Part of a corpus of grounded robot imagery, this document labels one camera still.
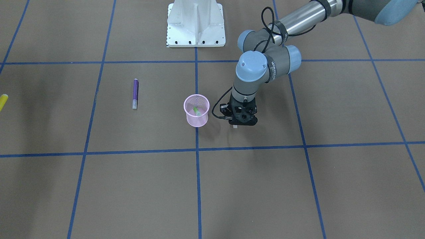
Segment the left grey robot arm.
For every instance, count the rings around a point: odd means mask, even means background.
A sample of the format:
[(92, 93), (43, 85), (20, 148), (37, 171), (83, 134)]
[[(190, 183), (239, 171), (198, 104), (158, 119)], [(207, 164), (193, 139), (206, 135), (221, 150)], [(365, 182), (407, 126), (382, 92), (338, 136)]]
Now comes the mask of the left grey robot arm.
[(222, 119), (234, 128), (257, 123), (255, 96), (261, 85), (297, 70), (302, 61), (299, 49), (286, 45), (288, 39), (310, 32), (314, 27), (341, 14), (350, 14), (391, 26), (405, 18), (419, 3), (417, 0), (310, 0), (306, 5), (261, 30), (246, 30), (238, 37), (242, 55), (229, 90), (230, 100), (221, 104)]

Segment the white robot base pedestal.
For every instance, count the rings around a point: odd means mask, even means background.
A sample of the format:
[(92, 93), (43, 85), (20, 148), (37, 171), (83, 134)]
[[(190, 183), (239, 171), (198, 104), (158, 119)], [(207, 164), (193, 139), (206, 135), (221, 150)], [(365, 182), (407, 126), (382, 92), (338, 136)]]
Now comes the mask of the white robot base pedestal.
[(175, 0), (167, 10), (167, 47), (226, 45), (223, 6), (217, 1)]

